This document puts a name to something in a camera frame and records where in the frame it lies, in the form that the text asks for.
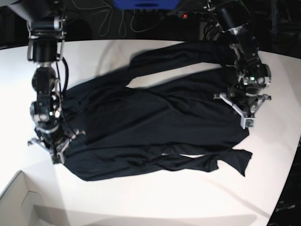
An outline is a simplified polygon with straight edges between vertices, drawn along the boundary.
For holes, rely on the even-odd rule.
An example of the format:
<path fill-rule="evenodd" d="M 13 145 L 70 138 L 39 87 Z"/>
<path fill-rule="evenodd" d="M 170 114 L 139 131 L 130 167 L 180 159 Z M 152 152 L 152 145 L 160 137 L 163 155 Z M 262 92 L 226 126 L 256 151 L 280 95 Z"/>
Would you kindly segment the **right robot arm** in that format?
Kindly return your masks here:
<path fill-rule="evenodd" d="M 67 122 L 62 102 L 68 83 L 62 85 L 59 70 L 52 67 L 62 61 L 65 78 L 69 78 L 69 68 L 63 57 L 65 7 L 60 0 L 2 0 L 0 5 L 10 8 L 26 21 L 29 33 L 27 60 L 37 65 L 32 78 L 37 96 L 31 103 L 30 115 L 38 137 L 28 144 L 46 150 L 54 164 L 64 164 L 65 151 L 70 143 L 78 135 L 85 134 L 82 130 L 62 126 Z"/>

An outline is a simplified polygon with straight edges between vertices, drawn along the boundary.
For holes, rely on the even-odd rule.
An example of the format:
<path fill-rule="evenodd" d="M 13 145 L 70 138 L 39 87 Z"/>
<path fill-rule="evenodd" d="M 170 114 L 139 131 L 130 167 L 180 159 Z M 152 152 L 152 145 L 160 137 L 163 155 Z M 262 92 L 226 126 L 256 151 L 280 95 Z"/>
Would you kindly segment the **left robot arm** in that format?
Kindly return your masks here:
<path fill-rule="evenodd" d="M 207 0 L 205 8 L 220 31 L 230 35 L 230 48 L 236 55 L 238 80 L 227 97 L 240 108 L 242 117 L 253 119 L 269 98 L 260 92 L 270 85 L 271 72 L 261 61 L 256 38 L 247 27 L 252 21 L 251 14 L 241 0 Z"/>

